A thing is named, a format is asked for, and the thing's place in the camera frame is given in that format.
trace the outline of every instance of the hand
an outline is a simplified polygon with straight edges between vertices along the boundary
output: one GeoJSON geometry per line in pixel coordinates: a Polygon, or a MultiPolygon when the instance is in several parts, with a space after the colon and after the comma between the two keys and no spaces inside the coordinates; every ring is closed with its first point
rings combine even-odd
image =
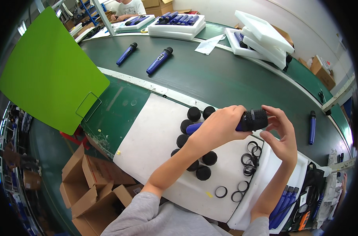
{"type": "Polygon", "coordinates": [[[268,118],[269,125],[265,131],[260,133],[260,137],[271,146],[279,159],[295,165],[297,163],[297,144],[292,123],[288,120],[284,111],[279,108],[266,105],[262,105],[262,108],[271,117],[268,118]],[[281,138],[280,141],[269,132],[271,130],[277,131],[281,138]]]}
{"type": "Polygon", "coordinates": [[[235,130],[245,111],[242,105],[218,109],[189,137],[186,145],[202,156],[230,141],[245,139],[251,131],[235,130]]]}
{"type": "Polygon", "coordinates": [[[123,15],[123,16],[119,16],[118,18],[117,18],[117,20],[118,21],[123,21],[123,20],[125,20],[125,19],[127,19],[127,18],[129,18],[130,16],[129,15],[123,15]]]}
{"type": "Polygon", "coordinates": [[[345,193],[347,188],[347,173],[344,173],[344,178],[342,179],[342,190],[345,193]]]}

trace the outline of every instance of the orange device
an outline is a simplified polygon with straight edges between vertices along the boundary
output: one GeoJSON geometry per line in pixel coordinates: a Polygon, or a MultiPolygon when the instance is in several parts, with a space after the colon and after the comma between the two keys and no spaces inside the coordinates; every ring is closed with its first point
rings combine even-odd
{"type": "Polygon", "coordinates": [[[302,217],[302,219],[299,223],[298,231],[303,230],[305,228],[305,225],[307,223],[307,220],[309,219],[309,216],[310,216],[310,210],[308,210],[302,217]]]}

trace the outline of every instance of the gray shirt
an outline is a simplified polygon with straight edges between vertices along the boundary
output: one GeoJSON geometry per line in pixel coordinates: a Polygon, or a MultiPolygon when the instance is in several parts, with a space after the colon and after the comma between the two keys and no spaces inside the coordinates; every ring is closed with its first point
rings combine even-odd
{"type": "MultiPolygon", "coordinates": [[[[172,202],[159,206],[159,198],[149,192],[137,194],[129,206],[110,223],[101,236],[164,236],[204,235],[230,236],[199,214],[172,202]]],[[[268,236],[267,217],[259,217],[246,229],[243,236],[268,236]]]]}

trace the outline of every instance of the person's left hand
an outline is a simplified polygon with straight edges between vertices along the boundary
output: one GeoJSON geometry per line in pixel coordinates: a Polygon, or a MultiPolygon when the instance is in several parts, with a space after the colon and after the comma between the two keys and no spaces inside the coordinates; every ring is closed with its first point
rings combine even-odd
{"type": "Polygon", "coordinates": [[[127,19],[127,18],[129,18],[129,17],[130,17],[129,15],[123,15],[123,16],[119,16],[119,17],[117,18],[117,20],[123,21],[123,20],[125,20],[125,19],[127,19]]]}
{"type": "Polygon", "coordinates": [[[245,111],[242,105],[218,109],[189,137],[186,145],[202,156],[230,141],[245,139],[251,131],[235,130],[245,111]]]}
{"type": "Polygon", "coordinates": [[[344,173],[344,178],[342,179],[342,190],[343,192],[346,192],[347,188],[347,173],[344,173]]]}

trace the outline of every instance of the lime green board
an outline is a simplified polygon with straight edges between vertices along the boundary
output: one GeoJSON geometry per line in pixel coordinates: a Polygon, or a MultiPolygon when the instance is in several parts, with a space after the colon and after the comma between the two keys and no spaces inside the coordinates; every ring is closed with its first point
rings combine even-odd
{"type": "Polygon", "coordinates": [[[72,135],[109,80],[82,51],[51,7],[27,28],[9,57],[0,90],[17,106],[72,135]]]}

